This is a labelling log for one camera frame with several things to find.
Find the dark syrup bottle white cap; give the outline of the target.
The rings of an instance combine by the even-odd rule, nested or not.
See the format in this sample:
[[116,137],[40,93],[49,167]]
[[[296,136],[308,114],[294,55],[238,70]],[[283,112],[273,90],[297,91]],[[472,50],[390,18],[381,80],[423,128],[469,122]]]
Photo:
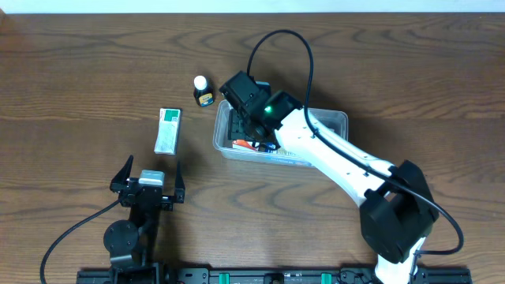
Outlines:
[[200,107],[208,107],[215,101],[213,88],[208,79],[204,76],[197,76],[193,80],[193,96]]

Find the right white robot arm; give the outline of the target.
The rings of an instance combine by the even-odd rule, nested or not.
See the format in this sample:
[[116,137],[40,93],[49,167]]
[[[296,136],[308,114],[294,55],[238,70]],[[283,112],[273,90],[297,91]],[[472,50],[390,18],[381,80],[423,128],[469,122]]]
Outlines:
[[382,283],[408,283],[417,271],[414,255],[439,213],[421,169],[410,161],[395,166],[356,148],[320,122],[286,92],[271,94],[244,72],[220,87],[245,132],[276,140],[342,188],[358,206],[361,234],[378,255]]

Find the blue white medicine box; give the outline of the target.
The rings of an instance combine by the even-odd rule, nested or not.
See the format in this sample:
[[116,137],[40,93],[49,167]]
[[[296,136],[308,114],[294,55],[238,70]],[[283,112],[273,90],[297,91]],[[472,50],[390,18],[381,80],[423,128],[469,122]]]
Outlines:
[[299,156],[296,156],[295,154],[281,148],[274,143],[260,144],[258,150],[260,152],[263,152],[266,155],[265,159],[272,163],[312,167],[312,164],[308,161]]

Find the green white medicine box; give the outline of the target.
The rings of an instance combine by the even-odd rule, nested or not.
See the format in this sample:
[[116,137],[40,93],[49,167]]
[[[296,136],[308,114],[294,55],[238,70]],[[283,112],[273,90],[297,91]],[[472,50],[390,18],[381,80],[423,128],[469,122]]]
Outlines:
[[181,109],[161,108],[159,110],[159,127],[154,148],[156,154],[176,154],[181,115]]

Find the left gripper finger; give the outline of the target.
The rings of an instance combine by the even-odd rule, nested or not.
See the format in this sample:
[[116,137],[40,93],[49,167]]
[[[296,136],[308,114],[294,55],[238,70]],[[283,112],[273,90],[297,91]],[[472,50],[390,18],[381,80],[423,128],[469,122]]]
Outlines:
[[112,178],[110,182],[111,192],[120,193],[127,190],[132,166],[133,166],[133,156],[130,155],[126,160],[125,165]]
[[174,183],[174,202],[183,204],[185,201],[185,183],[181,173],[181,163],[177,163],[175,183]]

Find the red white medicine box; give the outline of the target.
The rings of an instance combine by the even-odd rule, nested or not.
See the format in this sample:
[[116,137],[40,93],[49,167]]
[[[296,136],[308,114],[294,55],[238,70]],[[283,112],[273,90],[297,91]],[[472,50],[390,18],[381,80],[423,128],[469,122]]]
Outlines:
[[256,145],[256,142],[247,140],[233,140],[232,148],[238,149],[240,151],[258,151],[259,149],[259,147]]

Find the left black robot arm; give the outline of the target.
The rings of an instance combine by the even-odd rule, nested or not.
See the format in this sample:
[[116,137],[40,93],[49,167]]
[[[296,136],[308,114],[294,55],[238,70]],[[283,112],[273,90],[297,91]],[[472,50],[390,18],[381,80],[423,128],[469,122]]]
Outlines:
[[162,211],[172,211],[185,201],[185,183],[181,165],[176,167],[174,193],[163,193],[165,174],[143,170],[139,178],[131,177],[133,157],[110,182],[110,190],[118,194],[118,202],[130,210],[129,218],[112,223],[104,233],[103,243],[110,253],[111,266],[127,270],[146,267],[153,262],[155,240]]

